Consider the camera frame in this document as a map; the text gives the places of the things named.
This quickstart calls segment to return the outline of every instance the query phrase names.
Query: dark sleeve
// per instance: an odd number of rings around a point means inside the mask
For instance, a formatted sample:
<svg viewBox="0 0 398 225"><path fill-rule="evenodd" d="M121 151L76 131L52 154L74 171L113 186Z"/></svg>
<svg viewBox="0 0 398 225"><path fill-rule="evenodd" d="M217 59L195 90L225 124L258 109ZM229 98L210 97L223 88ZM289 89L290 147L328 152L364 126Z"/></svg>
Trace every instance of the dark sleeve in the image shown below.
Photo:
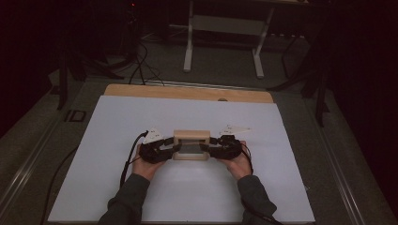
<svg viewBox="0 0 398 225"><path fill-rule="evenodd" d="M266 215L270 218L276 211L276 205L272 203L260 179L254 175L247 175L237 181L237 188L240 193L241 200L251 209ZM270 224L266 223L262 218L253 215L249 210L245 209L242 219L243 225Z"/></svg>
<svg viewBox="0 0 398 225"><path fill-rule="evenodd" d="M108 202L108 211L100 218L98 224L141 224L142 206L149 184L143 176L133 173Z"/></svg>

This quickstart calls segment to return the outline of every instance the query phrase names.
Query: wooden strip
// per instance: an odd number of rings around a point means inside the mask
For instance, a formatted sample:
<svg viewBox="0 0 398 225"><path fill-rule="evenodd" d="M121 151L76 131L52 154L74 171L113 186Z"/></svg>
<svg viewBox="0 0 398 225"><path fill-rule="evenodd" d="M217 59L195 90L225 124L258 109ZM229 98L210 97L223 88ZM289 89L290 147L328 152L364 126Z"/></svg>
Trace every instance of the wooden strip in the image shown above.
<svg viewBox="0 0 398 225"><path fill-rule="evenodd" d="M273 103L270 93L261 91L242 91L227 89L208 89L198 87L173 87L109 84L105 96L179 98L196 100L227 100L236 102Z"/></svg>

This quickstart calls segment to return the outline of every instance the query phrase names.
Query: table leg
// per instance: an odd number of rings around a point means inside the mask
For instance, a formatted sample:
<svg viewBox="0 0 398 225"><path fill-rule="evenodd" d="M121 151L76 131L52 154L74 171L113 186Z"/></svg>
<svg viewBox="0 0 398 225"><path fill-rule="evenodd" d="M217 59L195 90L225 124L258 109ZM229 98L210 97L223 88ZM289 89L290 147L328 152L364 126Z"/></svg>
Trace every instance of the table leg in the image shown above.
<svg viewBox="0 0 398 225"><path fill-rule="evenodd" d="M263 71L263 67L261 66L260 52L261 52L261 49L263 48L264 40L266 39L266 36L267 36L269 23L271 22L271 18L272 18L274 9L275 8L272 7L269 10L267 20L264 23L264 28L260 35L260 41L258 42L257 48L253 49L253 61L254 61L254 66L255 66L255 74L257 75L258 79L264 78L264 71Z"/></svg>
<svg viewBox="0 0 398 225"><path fill-rule="evenodd" d="M192 26L193 20L193 1L190 1L190 17L188 19L188 44L187 51L185 52L185 61L184 61L184 72L191 71L191 61L192 61Z"/></svg>

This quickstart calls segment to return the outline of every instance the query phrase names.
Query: person's left hand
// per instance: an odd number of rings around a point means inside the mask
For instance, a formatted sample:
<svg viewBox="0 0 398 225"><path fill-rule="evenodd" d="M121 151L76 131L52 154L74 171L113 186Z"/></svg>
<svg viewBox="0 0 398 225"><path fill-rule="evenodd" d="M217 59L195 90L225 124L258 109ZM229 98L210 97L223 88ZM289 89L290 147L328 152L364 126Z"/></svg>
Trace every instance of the person's left hand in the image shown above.
<svg viewBox="0 0 398 225"><path fill-rule="evenodd" d="M144 161L140 158L140 145L137 147L137 151L135 153L134 162L132 164L132 172L138 175L143 176L148 181L151 181L155 172L160 168L166 161L159 162L156 164L152 164Z"/></svg>

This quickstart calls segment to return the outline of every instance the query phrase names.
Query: white table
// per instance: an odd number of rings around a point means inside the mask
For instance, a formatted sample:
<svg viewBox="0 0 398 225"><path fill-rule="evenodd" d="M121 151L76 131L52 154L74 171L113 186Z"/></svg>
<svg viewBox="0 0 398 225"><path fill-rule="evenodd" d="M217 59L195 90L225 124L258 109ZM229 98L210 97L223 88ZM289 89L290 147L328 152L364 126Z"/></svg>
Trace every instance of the white table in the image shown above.
<svg viewBox="0 0 398 225"><path fill-rule="evenodd" d="M157 128L165 137L174 129L208 129L219 137L227 125L252 130L236 137L252 151L254 174L278 206L274 217L280 222L313 222L276 104L115 96L100 98L49 221L98 221L118 190L132 143L146 129ZM236 181L213 158L169 160L152 180L143 208L143 222L150 223L234 223L241 221L243 212Z"/></svg>

